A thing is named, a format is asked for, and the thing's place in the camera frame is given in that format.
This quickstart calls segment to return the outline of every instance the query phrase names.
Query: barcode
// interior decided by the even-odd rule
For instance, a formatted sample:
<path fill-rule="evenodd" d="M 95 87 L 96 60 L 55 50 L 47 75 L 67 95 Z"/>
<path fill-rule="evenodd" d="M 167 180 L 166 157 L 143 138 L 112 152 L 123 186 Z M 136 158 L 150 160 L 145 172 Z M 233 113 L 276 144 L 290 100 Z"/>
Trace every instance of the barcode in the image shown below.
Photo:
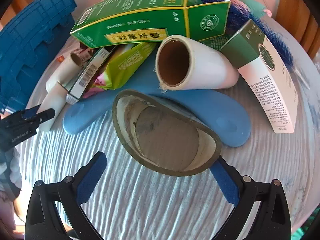
<path fill-rule="evenodd" d="M 89 10 L 86 10 L 83 14 L 83 16 L 81 17 L 80 21 L 78 22 L 77 26 L 84 23 L 86 17 L 88 16 L 88 14 L 91 12 L 92 8 L 90 8 Z"/>
<path fill-rule="evenodd" d="M 97 67 L 92 64 L 90 66 L 90 68 L 86 71 L 84 76 L 82 77 L 81 81 L 79 82 L 79 85 L 82 86 L 82 87 L 85 87 L 87 85 L 88 81 L 94 75 L 96 70 L 97 70 Z"/>

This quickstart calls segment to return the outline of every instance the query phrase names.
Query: green fabric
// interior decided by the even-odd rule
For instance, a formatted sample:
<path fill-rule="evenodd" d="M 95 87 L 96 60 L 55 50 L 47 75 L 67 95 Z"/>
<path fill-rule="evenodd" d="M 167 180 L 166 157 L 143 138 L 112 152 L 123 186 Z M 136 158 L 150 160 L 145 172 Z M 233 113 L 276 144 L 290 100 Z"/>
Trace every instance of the green fabric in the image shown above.
<path fill-rule="evenodd" d="M 301 228 L 299 228 L 292 236 L 291 240 L 300 240 L 303 237 L 304 232 Z"/>
<path fill-rule="evenodd" d="M 266 7 L 255 0 L 239 0 L 239 1 L 243 2 L 246 6 L 248 6 L 252 14 L 257 18 L 261 18 L 266 14 L 263 11 Z"/>

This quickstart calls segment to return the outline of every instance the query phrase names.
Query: blue brush bristles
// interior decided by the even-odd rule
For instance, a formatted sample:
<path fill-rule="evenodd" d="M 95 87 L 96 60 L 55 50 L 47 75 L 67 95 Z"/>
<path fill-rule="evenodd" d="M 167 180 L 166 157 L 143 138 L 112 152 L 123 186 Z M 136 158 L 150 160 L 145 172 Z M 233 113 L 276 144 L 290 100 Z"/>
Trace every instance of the blue brush bristles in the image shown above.
<path fill-rule="evenodd" d="M 203 3 L 211 3 L 211 2 L 222 2 L 225 0 L 201 0 Z M 238 31 L 249 19 L 252 19 L 256 25 L 264 32 L 264 34 L 268 37 L 272 45 L 276 48 L 280 57 L 282 58 L 284 64 L 287 69 L 291 69 L 293 67 L 293 56 L 282 40 L 279 33 L 276 33 L 272 29 L 270 29 L 264 22 L 262 22 L 259 18 L 255 17 L 248 9 L 243 6 L 231 3 L 228 19 L 227 19 L 227 30 L 229 33 L 235 33 Z"/>

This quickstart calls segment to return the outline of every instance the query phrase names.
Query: blue plastic crate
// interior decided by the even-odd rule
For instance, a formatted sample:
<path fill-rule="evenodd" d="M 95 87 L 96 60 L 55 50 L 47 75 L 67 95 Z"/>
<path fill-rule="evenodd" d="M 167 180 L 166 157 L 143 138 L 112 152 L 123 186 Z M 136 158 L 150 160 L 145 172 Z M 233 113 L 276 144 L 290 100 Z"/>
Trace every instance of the blue plastic crate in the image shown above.
<path fill-rule="evenodd" d="M 36 0 L 0 31 L 0 111 L 26 108 L 42 73 L 70 36 L 74 0 Z"/>

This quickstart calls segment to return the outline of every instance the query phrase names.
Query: small paper roll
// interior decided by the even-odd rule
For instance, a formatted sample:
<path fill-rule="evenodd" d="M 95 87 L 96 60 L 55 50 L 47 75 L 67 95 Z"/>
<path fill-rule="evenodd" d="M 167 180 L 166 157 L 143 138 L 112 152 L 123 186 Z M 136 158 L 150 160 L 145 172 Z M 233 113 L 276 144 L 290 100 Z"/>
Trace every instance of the small paper roll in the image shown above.
<path fill-rule="evenodd" d="M 160 45 L 156 74 L 164 90 L 230 88 L 238 71 L 219 51 L 181 35 L 172 35 Z"/>
<path fill-rule="evenodd" d="M 55 110 L 56 114 L 54 118 L 42 123 L 39 126 L 40 131 L 50 131 L 54 121 L 56 120 L 64 105 L 66 104 L 67 94 L 68 91 L 65 90 L 61 84 L 56 82 L 53 88 L 50 90 L 50 92 L 46 95 L 37 113 L 52 108 Z"/>
<path fill-rule="evenodd" d="M 59 82 L 60 84 L 68 83 L 80 72 L 82 66 L 83 62 L 81 58 L 75 53 L 70 53 L 70 55 L 64 61 L 62 61 L 55 72 L 53 72 L 45 84 L 47 92 L 50 92 L 56 82 Z"/>

